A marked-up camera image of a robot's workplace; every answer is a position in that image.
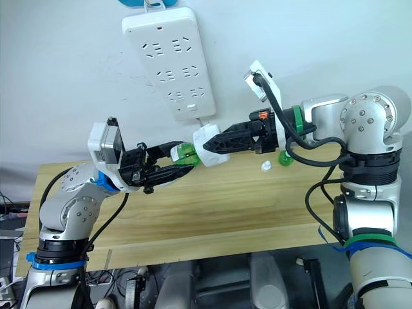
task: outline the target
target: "power outlet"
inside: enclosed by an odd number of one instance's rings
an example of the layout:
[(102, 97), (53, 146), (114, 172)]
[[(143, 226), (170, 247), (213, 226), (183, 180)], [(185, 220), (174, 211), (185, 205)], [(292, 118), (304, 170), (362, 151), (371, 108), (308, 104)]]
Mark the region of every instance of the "power outlet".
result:
[(216, 113), (198, 25), (190, 8), (129, 16), (123, 19), (122, 28), (176, 120)]

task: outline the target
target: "white bottle cap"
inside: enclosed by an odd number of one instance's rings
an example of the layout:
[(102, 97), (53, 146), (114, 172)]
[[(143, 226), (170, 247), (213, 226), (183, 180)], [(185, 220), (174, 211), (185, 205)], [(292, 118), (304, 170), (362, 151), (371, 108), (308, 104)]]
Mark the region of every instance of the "white bottle cap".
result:
[(260, 168), (263, 172), (267, 172), (272, 168), (272, 164), (270, 163), (270, 161), (264, 161)]

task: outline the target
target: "green bottle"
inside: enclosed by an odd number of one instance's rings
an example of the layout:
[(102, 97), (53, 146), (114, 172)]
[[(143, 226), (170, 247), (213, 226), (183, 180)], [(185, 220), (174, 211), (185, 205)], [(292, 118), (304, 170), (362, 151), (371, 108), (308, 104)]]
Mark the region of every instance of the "green bottle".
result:
[(193, 164), (200, 163), (199, 156), (192, 143), (181, 143), (170, 150), (170, 157), (175, 164)]

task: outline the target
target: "metal bracket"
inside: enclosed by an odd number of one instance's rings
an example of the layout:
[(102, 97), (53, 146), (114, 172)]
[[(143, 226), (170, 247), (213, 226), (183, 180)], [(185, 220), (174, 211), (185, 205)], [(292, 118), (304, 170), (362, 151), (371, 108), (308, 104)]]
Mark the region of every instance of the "metal bracket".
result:
[(127, 280), (126, 283), (126, 299), (125, 309), (139, 309), (140, 293), (146, 289), (146, 278), (144, 275)]

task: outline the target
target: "green ring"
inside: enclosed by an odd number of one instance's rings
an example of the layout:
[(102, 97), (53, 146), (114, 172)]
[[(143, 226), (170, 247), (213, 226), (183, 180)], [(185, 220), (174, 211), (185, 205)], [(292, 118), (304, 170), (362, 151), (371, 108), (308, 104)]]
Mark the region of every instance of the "green ring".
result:
[(384, 235), (384, 234), (360, 234), (356, 235), (349, 240), (345, 242), (344, 248), (348, 248), (352, 243), (355, 243), (356, 241), (362, 241), (362, 240), (385, 240), (390, 243), (393, 243), (395, 246), (398, 246), (397, 241), (395, 238), (389, 235)]
[(299, 105), (292, 106), (295, 115), (296, 132), (303, 132), (303, 119)]

